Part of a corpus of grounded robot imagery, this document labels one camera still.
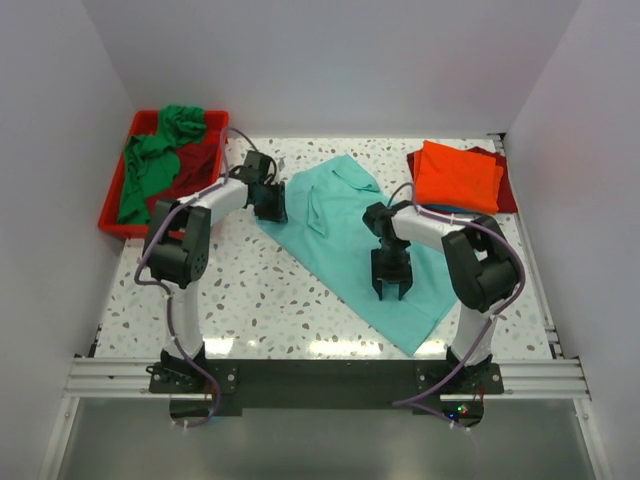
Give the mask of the teal t shirt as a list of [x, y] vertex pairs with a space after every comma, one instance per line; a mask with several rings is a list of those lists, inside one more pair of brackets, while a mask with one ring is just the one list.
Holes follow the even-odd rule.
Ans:
[[288, 220], [260, 228], [403, 353], [413, 355], [455, 305], [442, 253], [408, 248], [413, 285], [404, 295], [372, 286], [371, 252], [378, 238], [362, 217], [386, 202], [375, 178], [348, 155], [295, 174], [285, 187]]

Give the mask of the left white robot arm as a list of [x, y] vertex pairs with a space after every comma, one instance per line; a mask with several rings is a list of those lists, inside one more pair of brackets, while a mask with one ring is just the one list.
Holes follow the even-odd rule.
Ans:
[[212, 185], [178, 199], [160, 199], [148, 227], [134, 280], [164, 291], [167, 342], [161, 359], [179, 359], [173, 382], [185, 392], [200, 390], [207, 368], [197, 309], [198, 282], [208, 266], [212, 227], [228, 214], [252, 207], [254, 216], [287, 222], [285, 185], [275, 160], [256, 150]]

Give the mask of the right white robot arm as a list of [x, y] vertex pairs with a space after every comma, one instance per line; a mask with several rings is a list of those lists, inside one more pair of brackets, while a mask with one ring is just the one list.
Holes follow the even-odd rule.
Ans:
[[469, 392], [481, 380], [478, 365], [491, 358], [495, 317], [524, 288], [525, 269], [497, 221], [486, 215], [474, 220], [448, 219], [442, 214], [401, 201], [367, 207], [364, 224], [379, 239], [371, 251], [372, 286], [379, 297], [396, 285], [404, 297], [413, 285], [409, 246], [419, 243], [444, 254], [453, 291], [461, 303], [458, 329], [445, 369], [448, 386]]

